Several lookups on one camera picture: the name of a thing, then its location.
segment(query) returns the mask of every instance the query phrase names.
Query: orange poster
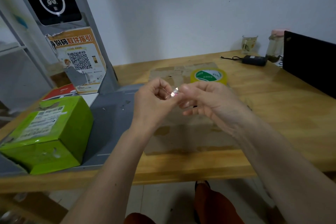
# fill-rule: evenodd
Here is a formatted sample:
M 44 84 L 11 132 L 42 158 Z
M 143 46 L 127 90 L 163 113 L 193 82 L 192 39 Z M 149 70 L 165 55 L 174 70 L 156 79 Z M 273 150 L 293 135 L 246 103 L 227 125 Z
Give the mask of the orange poster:
M 106 64 L 91 28 L 71 29 L 47 35 L 47 38 L 63 68 L 67 69 L 70 81 L 76 84 L 75 78 L 71 78 L 71 74 L 76 75 L 75 70 L 83 74 L 81 85 L 75 86 L 78 94 L 98 92 L 106 74 Z

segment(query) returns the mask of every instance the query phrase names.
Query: tiled floor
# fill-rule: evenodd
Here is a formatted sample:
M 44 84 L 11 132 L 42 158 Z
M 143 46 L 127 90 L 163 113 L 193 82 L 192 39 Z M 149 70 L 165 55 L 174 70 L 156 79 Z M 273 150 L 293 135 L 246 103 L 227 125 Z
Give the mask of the tiled floor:
M 274 206 L 259 178 L 210 180 L 215 191 L 226 196 L 245 223 L 266 221 L 266 207 Z M 150 217 L 157 224 L 195 223 L 193 200 L 195 182 L 132 186 L 126 215 L 137 212 Z M 53 191 L 50 198 L 69 209 L 82 190 Z

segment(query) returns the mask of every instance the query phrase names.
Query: laptop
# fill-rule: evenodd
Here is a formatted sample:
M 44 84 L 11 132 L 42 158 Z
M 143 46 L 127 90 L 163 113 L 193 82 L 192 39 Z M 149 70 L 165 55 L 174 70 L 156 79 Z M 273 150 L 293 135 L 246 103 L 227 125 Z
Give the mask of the laptop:
M 283 69 L 336 99 L 336 44 L 285 31 Z

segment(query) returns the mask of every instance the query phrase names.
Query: hand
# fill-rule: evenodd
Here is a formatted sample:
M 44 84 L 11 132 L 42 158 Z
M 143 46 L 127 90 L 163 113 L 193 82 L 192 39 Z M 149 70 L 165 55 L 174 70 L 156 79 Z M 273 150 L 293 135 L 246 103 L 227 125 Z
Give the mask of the hand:
M 134 114 L 131 128 L 149 140 L 168 113 L 183 99 L 176 94 L 166 99 L 172 88 L 165 80 L 156 78 L 142 86 L 134 96 Z
M 245 122 L 255 116 L 228 87 L 219 82 L 183 84 L 179 91 L 189 100 L 180 104 L 181 108 L 197 105 L 184 111 L 183 115 L 206 115 L 233 137 Z

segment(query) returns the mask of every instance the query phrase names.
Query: power adapter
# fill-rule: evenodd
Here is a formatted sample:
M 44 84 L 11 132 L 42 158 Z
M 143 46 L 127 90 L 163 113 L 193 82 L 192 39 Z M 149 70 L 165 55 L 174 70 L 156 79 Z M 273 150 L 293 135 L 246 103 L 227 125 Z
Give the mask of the power adapter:
M 251 56 L 251 55 L 246 55 L 243 58 L 238 56 L 234 56 L 232 58 L 224 58 L 221 56 L 221 59 L 241 60 L 241 63 L 243 64 L 261 66 L 261 67 L 265 66 L 268 60 L 267 57 Z

